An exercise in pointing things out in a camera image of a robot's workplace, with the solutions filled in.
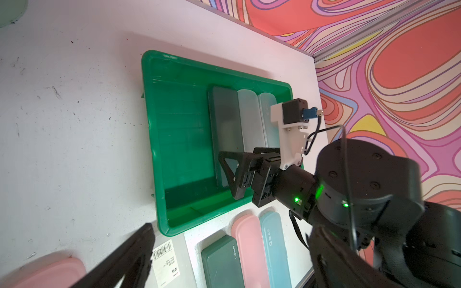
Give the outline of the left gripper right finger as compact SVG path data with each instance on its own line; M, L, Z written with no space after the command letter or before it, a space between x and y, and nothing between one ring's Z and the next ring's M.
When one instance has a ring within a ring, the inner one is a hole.
M319 288L396 287L322 226L313 228L309 247Z

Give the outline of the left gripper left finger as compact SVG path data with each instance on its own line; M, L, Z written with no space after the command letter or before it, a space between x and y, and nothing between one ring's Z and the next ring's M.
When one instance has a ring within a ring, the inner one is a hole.
M144 224L104 261L76 282L74 288L143 288L152 265L154 228Z

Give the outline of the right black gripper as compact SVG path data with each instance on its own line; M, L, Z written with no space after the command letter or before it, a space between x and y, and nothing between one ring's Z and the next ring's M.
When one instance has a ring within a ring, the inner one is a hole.
M242 199L246 190L251 187L254 191L253 204L263 207L275 199L272 187L280 172L280 149L255 148L253 152L221 151L218 160L233 198ZM227 163L228 159L237 162L238 166L234 170Z

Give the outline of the translucent white pencil case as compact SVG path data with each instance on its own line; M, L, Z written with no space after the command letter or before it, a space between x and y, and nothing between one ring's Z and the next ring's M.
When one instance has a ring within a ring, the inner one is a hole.
M238 102L244 150L253 152L255 148L266 147L257 94L251 90L239 90Z
M276 97L270 93L263 92L258 95L258 101L261 112L265 146L269 148L279 148L279 131L278 128L271 122L271 107L277 104Z

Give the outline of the green plastic storage tray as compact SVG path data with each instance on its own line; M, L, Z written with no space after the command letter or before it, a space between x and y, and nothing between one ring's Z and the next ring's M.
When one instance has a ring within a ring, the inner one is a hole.
M156 50L143 54L141 67L159 231L182 234L248 204L251 189L235 200L217 184L208 90L269 92L286 102L293 98L291 86Z

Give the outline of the teal pencil case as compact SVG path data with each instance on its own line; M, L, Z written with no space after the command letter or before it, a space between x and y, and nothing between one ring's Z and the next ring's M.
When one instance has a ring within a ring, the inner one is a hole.
M280 214L269 211L259 217L271 288L291 288L288 254Z

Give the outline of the dark green translucent pencil case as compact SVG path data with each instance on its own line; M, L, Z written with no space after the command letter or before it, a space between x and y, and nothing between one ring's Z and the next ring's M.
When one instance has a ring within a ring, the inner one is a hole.
M212 86L208 90L208 102L216 181L218 187L227 188L228 180L218 155L221 151L244 151L238 93L229 88Z

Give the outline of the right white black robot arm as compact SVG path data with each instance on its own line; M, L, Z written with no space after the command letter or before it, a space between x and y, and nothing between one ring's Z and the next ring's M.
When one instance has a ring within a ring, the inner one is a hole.
M235 199L274 200L312 227L317 288L458 288L461 214L421 196L419 165L379 146L340 139L325 146L311 174L281 162L278 148L221 152Z

